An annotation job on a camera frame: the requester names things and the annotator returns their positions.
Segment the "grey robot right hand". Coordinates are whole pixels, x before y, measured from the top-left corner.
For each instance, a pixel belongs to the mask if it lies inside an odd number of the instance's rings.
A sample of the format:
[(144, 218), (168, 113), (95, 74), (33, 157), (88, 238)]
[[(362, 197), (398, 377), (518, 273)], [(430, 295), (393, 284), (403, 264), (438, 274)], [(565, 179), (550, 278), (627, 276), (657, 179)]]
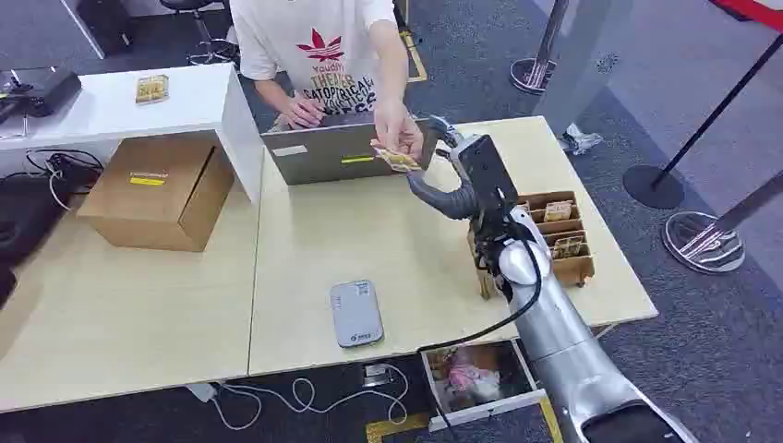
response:
[(471, 219), (479, 212), (478, 198), (458, 159), (461, 149), (468, 147), (468, 138), (441, 116), (431, 115), (428, 125), (437, 139), (448, 147), (445, 156), (460, 178), (460, 185), (453, 191), (441, 191), (427, 184), (424, 172), (419, 170), (405, 174), (409, 188), (417, 198), (445, 217), (451, 220)]

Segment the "person's right hand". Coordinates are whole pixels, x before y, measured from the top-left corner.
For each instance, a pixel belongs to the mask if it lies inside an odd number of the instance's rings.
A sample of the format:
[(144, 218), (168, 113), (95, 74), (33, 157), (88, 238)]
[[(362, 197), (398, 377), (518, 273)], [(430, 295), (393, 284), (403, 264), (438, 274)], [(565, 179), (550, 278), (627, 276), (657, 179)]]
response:
[(301, 96), (288, 98), (281, 109), (284, 121), (293, 128), (318, 127), (325, 115), (319, 102)]

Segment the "person's left hand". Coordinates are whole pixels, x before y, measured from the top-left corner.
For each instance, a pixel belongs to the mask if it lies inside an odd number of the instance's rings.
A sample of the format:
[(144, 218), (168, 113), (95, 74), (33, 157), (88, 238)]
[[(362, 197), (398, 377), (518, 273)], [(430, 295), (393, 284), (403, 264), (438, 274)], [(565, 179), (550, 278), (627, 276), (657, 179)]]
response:
[(424, 136), (402, 101), (380, 101), (375, 106), (374, 125), (377, 137), (370, 141), (373, 148), (420, 159)]

